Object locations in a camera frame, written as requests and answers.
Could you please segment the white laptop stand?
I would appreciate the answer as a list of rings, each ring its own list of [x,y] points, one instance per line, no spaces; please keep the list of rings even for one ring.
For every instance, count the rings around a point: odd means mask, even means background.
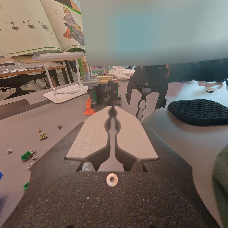
[[[18,64],[20,68],[11,69],[11,70],[6,68],[7,64],[9,65],[9,64],[12,64],[12,63],[13,64],[15,64],[15,63]],[[15,61],[15,60],[13,60],[13,61],[3,61],[3,62],[1,62],[1,64],[5,68],[5,70],[2,71],[3,73],[14,73],[14,72],[21,72],[21,71],[26,71],[27,70],[25,68],[22,68],[22,66],[19,64],[19,62]]]

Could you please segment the white book stand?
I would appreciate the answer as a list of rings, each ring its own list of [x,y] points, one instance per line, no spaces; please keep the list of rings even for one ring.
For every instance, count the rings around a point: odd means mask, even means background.
[[[83,52],[62,52],[62,53],[44,53],[44,54],[36,53],[32,56],[32,59],[34,61],[44,63],[44,69],[46,71],[46,74],[50,83],[50,87],[52,89],[52,92],[48,92],[43,95],[45,98],[49,99],[53,103],[59,104],[87,93],[88,87],[83,86],[83,84],[81,83],[80,75],[78,72],[79,65],[77,61],[78,59],[84,56],[85,54]],[[53,87],[53,84],[51,82],[51,78],[47,69],[46,62],[65,61],[70,59],[73,59],[76,61],[78,82],[75,85],[67,86],[65,88],[61,88],[57,90]]]

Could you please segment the pile of white plastic bags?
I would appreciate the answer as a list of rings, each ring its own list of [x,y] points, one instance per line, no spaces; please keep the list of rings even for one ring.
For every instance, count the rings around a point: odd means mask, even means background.
[[[133,76],[135,70],[126,69],[121,66],[113,66],[112,69],[109,69],[109,75],[117,78],[118,80],[129,80]]]

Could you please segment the person's right forearm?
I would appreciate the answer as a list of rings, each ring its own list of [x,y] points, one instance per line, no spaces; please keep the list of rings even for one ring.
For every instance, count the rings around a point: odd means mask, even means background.
[[[228,58],[170,64],[169,83],[224,82],[228,78]]]

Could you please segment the wooden office desk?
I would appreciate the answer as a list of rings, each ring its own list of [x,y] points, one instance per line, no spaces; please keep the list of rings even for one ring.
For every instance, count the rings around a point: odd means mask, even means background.
[[[0,62],[3,61],[13,61],[11,58],[1,58]],[[23,74],[28,74],[30,76],[33,76],[36,81],[38,79],[43,79],[45,78],[45,69],[43,63],[21,63],[19,64],[22,66],[22,68],[27,69],[26,71],[21,71],[21,72],[14,72],[14,73],[3,73],[2,71],[5,70],[5,68],[0,64],[0,79],[5,79],[5,78],[11,78],[14,76],[19,76]],[[67,76],[67,72],[71,73],[70,69],[65,69],[66,66],[64,65],[63,61],[56,61],[56,62],[47,62],[47,69],[50,72],[50,78],[52,80],[53,86],[57,87],[59,86],[59,80],[57,78],[57,73],[56,70],[60,69],[64,78],[64,83],[69,84],[70,82],[74,82],[73,76],[70,76],[70,79]],[[18,64],[7,64],[6,68],[8,69],[18,69],[20,68]],[[28,84],[35,84],[34,81],[30,81]]]

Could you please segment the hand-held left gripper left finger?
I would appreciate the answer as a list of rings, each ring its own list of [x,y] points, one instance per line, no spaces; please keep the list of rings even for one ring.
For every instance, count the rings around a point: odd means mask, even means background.
[[[105,162],[110,156],[110,128],[113,107],[107,106],[90,116],[83,124],[66,159]]]

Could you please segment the grey desk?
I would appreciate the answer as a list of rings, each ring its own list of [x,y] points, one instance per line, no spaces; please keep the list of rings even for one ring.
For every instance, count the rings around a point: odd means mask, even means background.
[[[0,181],[1,196],[7,201],[0,216],[0,226],[6,221],[24,194],[23,185],[29,182],[30,170],[21,155],[35,149],[39,158],[84,122],[88,95],[61,104],[48,103],[0,121]],[[57,128],[58,122],[63,127]],[[228,144],[228,127],[197,127],[182,123],[162,108],[143,121],[193,168],[195,187],[220,226],[222,222],[213,196],[211,173],[217,154]],[[46,133],[48,138],[40,140]]]

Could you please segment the brick building instruction booklet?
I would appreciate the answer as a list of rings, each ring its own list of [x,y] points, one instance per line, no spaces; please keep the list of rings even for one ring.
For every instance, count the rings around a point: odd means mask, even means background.
[[[0,52],[4,57],[85,51],[78,8],[55,0],[1,0]]]

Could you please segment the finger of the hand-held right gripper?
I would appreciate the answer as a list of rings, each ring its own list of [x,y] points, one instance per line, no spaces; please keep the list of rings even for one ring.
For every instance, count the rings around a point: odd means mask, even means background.
[[[146,96],[146,100],[140,103],[140,121],[143,122],[154,111],[159,97],[158,92],[152,92]]]
[[[138,111],[138,102],[141,99],[141,93],[137,89],[132,90],[131,100],[130,100],[130,114],[136,117],[136,113]],[[138,120],[142,117],[143,111],[143,100],[139,105],[139,113],[138,113]]]

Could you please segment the green toy set box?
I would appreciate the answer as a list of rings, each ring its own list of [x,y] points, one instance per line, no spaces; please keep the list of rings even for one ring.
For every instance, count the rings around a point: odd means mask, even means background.
[[[78,59],[76,63],[78,63],[82,77],[109,75],[108,66],[90,66],[86,61],[86,57]]]

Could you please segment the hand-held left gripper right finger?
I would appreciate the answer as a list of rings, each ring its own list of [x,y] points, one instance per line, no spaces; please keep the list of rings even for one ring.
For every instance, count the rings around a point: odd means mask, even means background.
[[[136,162],[156,161],[158,155],[141,122],[127,111],[114,107],[117,149]]]

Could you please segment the black office chair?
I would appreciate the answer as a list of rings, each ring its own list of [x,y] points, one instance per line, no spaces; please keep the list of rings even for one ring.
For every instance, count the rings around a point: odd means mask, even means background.
[[[36,92],[35,90],[22,90],[21,89],[21,86],[28,84],[30,81],[34,81],[36,83],[36,79],[33,76],[30,76],[28,74],[23,74],[23,75],[14,76],[11,78],[1,79],[0,80],[0,90],[2,92],[6,92],[6,90],[12,89],[12,88],[14,88],[16,90],[15,93],[13,93],[12,95],[5,98],[5,100]]]

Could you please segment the black honeycomb cushion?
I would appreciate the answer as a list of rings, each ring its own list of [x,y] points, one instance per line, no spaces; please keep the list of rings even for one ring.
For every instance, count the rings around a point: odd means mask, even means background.
[[[169,112],[179,121],[193,126],[221,126],[228,124],[228,108],[207,99],[173,101]]]

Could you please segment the grey toy brick model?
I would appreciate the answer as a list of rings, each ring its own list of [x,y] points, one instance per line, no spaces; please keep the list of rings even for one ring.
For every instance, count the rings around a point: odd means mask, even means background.
[[[85,116],[91,116],[107,106],[121,108],[119,82],[110,75],[81,77],[83,86],[87,86],[89,98],[86,101]]]

